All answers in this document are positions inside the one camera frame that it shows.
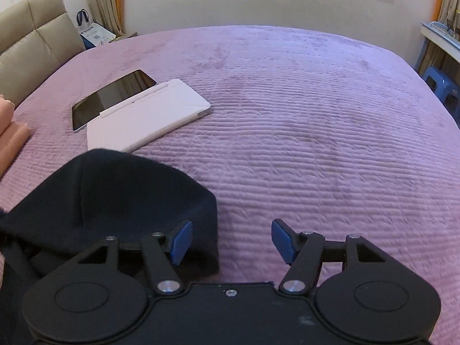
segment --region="black cloth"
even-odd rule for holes
[[[216,273],[217,206],[210,191],[179,170],[131,154],[96,149],[68,162],[0,214],[0,344],[30,343],[19,312],[29,284],[107,236],[137,242],[183,220],[193,223],[183,271],[194,278]]]

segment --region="blue plastic stool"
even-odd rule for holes
[[[455,121],[460,122],[460,87],[446,74],[433,66],[425,71],[422,79],[425,80]],[[451,105],[452,98],[456,100],[454,105]]]

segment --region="purple bedspread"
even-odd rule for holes
[[[271,221],[327,239],[360,233],[438,290],[435,344],[460,340],[460,133],[397,55],[277,27],[158,32],[79,54],[16,111],[34,134],[0,183],[11,209],[87,148],[71,107],[133,70],[180,78],[213,113],[135,154],[174,166],[218,201],[224,281],[279,282]],[[323,268],[323,276],[336,272]]]

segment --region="beige headboard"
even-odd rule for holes
[[[0,13],[0,94],[18,106],[85,50],[63,0],[23,0]]]

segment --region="tablet screen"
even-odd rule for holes
[[[89,121],[96,118],[102,110],[108,109],[154,85],[156,85],[156,81],[142,70],[133,71],[106,85],[73,105],[73,130],[78,131],[84,127]]]

